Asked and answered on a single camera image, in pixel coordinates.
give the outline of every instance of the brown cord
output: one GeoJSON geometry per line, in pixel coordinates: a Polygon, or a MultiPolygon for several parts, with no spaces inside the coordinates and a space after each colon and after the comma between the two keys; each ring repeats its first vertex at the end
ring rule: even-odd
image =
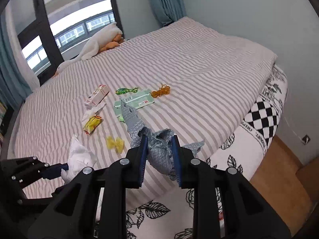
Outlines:
{"type": "Polygon", "coordinates": [[[166,84],[162,84],[162,87],[158,91],[153,91],[151,93],[151,96],[153,98],[157,98],[158,96],[161,97],[163,94],[169,94],[170,93],[170,87],[166,84]]]}

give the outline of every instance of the wall socket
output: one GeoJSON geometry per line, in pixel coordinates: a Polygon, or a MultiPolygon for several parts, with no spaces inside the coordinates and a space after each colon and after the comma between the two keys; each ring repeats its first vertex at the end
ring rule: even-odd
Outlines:
{"type": "Polygon", "coordinates": [[[310,141],[310,137],[308,135],[305,135],[303,138],[302,138],[302,142],[306,145],[308,144],[310,141]]]}

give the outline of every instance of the pink box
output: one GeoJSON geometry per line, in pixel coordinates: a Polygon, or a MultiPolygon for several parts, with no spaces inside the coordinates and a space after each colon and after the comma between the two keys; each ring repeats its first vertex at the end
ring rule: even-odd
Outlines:
{"type": "Polygon", "coordinates": [[[109,88],[105,84],[101,84],[85,101],[84,105],[91,109],[98,105],[101,100],[109,93],[109,88]]]}

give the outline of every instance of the silver bolt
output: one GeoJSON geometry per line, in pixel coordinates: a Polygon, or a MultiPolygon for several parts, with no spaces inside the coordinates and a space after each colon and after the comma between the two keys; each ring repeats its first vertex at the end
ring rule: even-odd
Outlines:
{"type": "Polygon", "coordinates": [[[85,168],[82,170],[82,172],[83,172],[84,174],[90,174],[90,173],[92,172],[92,168],[91,168],[91,167],[85,167],[85,168]]]}
{"type": "Polygon", "coordinates": [[[127,164],[129,164],[129,163],[130,163],[130,160],[127,159],[127,158],[122,158],[122,159],[120,159],[120,164],[121,164],[121,165],[127,165],[127,164]]]}
{"type": "Polygon", "coordinates": [[[230,167],[227,169],[227,172],[230,174],[236,174],[237,173],[237,169],[234,167],[230,167]]]}
{"type": "Polygon", "coordinates": [[[192,160],[190,161],[190,163],[191,163],[192,165],[199,165],[199,164],[200,164],[200,160],[197,159],[197,158],[194,158],[194,159],[192,159],[192,160]]]}

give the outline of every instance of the green wet wipe package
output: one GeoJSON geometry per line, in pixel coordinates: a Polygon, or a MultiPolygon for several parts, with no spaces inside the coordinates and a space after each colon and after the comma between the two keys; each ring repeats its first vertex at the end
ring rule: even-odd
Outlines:
{"type": "MultiPolygon", "coordinates": [[[[151,90],[143,90],[139,91],[133,95],[129,95],[122,99],[125,103],[128,105],[134,107],[135,109],[139,109],[141,107],[144,107],[146,105],[154,103],[154,98],[151,96],[151,90]]],[[[116,117],[122,116],[121,111],[121,101],[116,101],[114,103],[114,113],[116,117]]]]}

